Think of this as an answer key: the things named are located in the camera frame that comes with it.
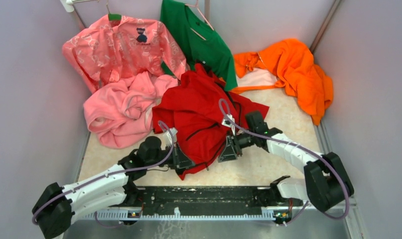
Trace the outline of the red jacket black lining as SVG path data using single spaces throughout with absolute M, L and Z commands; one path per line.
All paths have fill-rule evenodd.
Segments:
M 161 133 L 158 121 L 177 130 L 177 143 L 195 166 L 179 169 L 177 175 L 184 180 L 187 174 L 195 174 L 210 166 L 223 151 L 229 127 L 222 125 L 223 114 L 219 100 L 224 99 L 235 122 L 247 128 L 245 115 L 259 111 L 265 117 L 269 107 L 224 90 L 224 82 L 204 65 L 197 63 L 194 70 L 185 72 L 180 85 L 169 88 L 161 102 L 152 109 L 154 133 Z

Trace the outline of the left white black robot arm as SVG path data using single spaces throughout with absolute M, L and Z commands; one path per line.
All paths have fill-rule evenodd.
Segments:
M 80 216 L 109 206 L 139 206 L 143 196 L 134 181 L 157 166 L 167 166 L 182 175 L 195 167 L 195 162 L 182 151 L 178 142 L 171 142 L 162 149 L 161 140 L 149 136 L 137 149 L 102 173 L 73 184 L 48 185 L 32 209 L 32 222 L 39 226 L 46 239 L 53 239 Z

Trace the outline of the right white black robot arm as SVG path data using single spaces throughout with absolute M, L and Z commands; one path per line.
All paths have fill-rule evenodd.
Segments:
M 269 128 L 258 111 L 245 116 L 248 129 L 229 134 L 219 162 L 236 160 L 242 150 L 256 145 L 266 152 L 283 158 L 303 172 L 303 179 L 281 176 L 270 184 L 266 199 L 283 205 L 290 199 L 310 202 L 321 212 L 327 212 L 354 194 L 354 187 L 341 158 L 334 152 L 319 153 L 290 140 L 278 128 Z

